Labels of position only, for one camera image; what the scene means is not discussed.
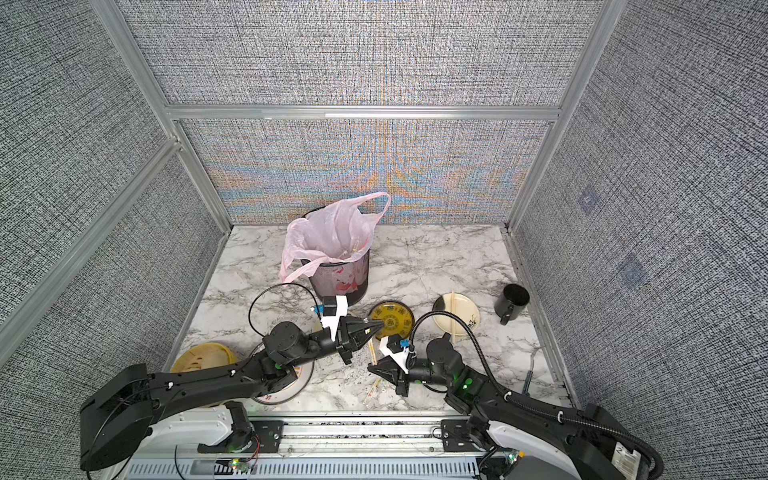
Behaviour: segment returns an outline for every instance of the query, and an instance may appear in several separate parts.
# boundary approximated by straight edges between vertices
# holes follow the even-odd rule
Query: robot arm
[[[618,467],[627,465],[639,480],[649,475],[651,458],[656,465],[649,478],[663,470],[658,454],[599,406],[590,404],[581,411],[499,392],[489,376],[463,363],[448,333],[429,342],[426,359],[416,358],[412,346],[399,336],[382,339],[381,350],[388,357],[368,365],[368,370],[395,385],[399,395],[408,395],[410,382],[444,385],[445,402],[469,415],[464,425],[451,431],[444,425],[443,435],[489,452],[524,451],[584,480],[625,480]]]
[[[227,366],[186,373],[148,373],[145,364],[127,367],[80,409],[81,468],[98,470],[125,460],[152,434],[151,425],[177,413],[279,392],[296,380],[294,366],[334,353],[350,364],[353,352],[383,327],[377,320],[346,316],[339,297],[323,298],[323,313],[319,332],[306,334],[294,323],[279,323],[264,337],[264,350]],[[233,451],[251,441],[242,404],[228,402],[221,415],[232,422],[232,432],[218,448]]]

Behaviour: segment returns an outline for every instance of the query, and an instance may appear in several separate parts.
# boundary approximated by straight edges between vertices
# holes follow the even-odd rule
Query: aluminum frame
[[[232,220],[227,214],[227,209],[224,207],[213,183],[211,183],[200,159],[197,155],[186,153],[191,151],[189,140],[186,139],[183,132],[179,132],[177,125],[171,120],[166,109],[168,102],[165,94],[160,88],[160,84],[157,83],[157,79],[152,75],[152,70],[142,55],[119,7],[113,0],[91,0],[91,6],[123,58],[123,62],[133,75],[144,99],[154,112],[165,134],[169,138],[177,138],[182,144],[186,141],[181,155],[184,168],[222,233],[229,233],[232,230]]]
[[[144,162],[67,252],[58,259],[48,275],[11,312],[0,326],[0,367],[8,361],[16,348],[38,325],[51,305],[91,259],[96,249],[133,207],[136,199],[179,147],[175,139],[167,139],[152,158]]]
[[[592,72],[594,72],[594,68],[603,54],[605,45],[611,37],[611,33],[613,33],[619,15],[624,11],[626,5],[627,0],[605,0],[603,7],[600,9],[598,18],[595,20],[592,31],[587,39],[587,44],[581,52],[581,57],[576,64],[576,69],[574,69],[574,74],[571,76],[568,88],[563,95],[560,117],[545,134],[536,159],[528,169],[518,196],[515,198],[515,204],[512,206],[507,222],[510,232],[517,230],[519,227],[525,211],[528,209],[528,205],[531,203],[536,189],[541,183],[544,172],[547,170],[547,166],[568,128],[568,122],[571,120],[576,106],[581,100]]]
[[[382,106],[382,105],[189,105],[172,104],[166,112],[181,119],[329,120],[334,118],[420,120],[556,121],[558,107],[536,106]]]
[[[580,409],[581,403],[576,396],[576,391],[574,390],[573,382],[571,381],[571,375],[568,373],[568,368],[565,365],[563,352],[560,350],[558,341],[554,337],[549,318],[547,318],[547,313],[544,310],[544,306],[541,304],[541,297],[539,297],[538,292],[536,291],[536,285],[528,271],[525,259],[522,256],[520,247],[515,239],[515,235],[514,233],[509,232],[503,237],[509,253],[509,258],[512,261],[512,266],[515,268],[515,275],[517,275],[518,280],[531,294],[531,301],[528,303],[528,315],[531,317],[533,327],[536,330],[536,335],[541,342],[541,346],[544,347],[542,350],[544,351],[544,357],[547,360],[549,371],[555,380],[563,382],[565,390],[571,398],[571,404],[575,408]]]

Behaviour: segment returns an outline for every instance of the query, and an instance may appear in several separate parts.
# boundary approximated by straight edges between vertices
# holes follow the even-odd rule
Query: vent grille
[[[228,460],[180,458],[187,480],[249,478],[233,473]],[[474,458],[262,458],[251,478],[471,478],[478,474]],[[173,459],[137,458],[128,480],[177,480]]]

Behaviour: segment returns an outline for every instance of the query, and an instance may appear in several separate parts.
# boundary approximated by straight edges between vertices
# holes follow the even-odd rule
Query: yellow patterned plate
[[[411,309],[396,300],[385,300],[377,303],[371,309],[368,317],[384,322],[384,328],[376,334],[376,338],[379,340],[396,333],[399,333],[401,338],[408,338],[415,321]]]

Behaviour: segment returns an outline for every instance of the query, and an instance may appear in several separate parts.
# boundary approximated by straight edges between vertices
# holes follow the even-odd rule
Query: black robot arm
[[[448,433],[486,451],[503,449],[494,436],[494,425],[515,429],[544,440],[573,462],[582,479],[624,480],[612,464],[617,442],[629,452],[639,451],[643,458],[637,479],[656,478],[664,469],[659,455],[645,442],[630,435],[607,411],[590,404],[585,410],[554,406],[517,392],[500,392],[489,376],[468,367],[453,349],[450,334],[427,345],[427,358],[416,358],[412,345],[399,336],[390,336],[387,346],[394,356],[369,364],[368,370],[395,385],[396,393],[407,396],[409,383],[421,382],[445,386],[445,402],[469,415],[466,424]],[[406,371],[395,357],[407,352]],[[654,469],[648,471],[651,459]]]
[[[333,301],[323,299],[326,310]],[[98,470],[125,460],[151,434],[151,425],[176,413],[279,392],[296,380],[294,366],[334,353],[349,364],[383,323],[341,316],[334,326],[307,334],[294,323],[279,323],[263,338],[263,350],[227,366],[186,373],[148,373],[143,363],[127,367],[82,404],[81,468]]]

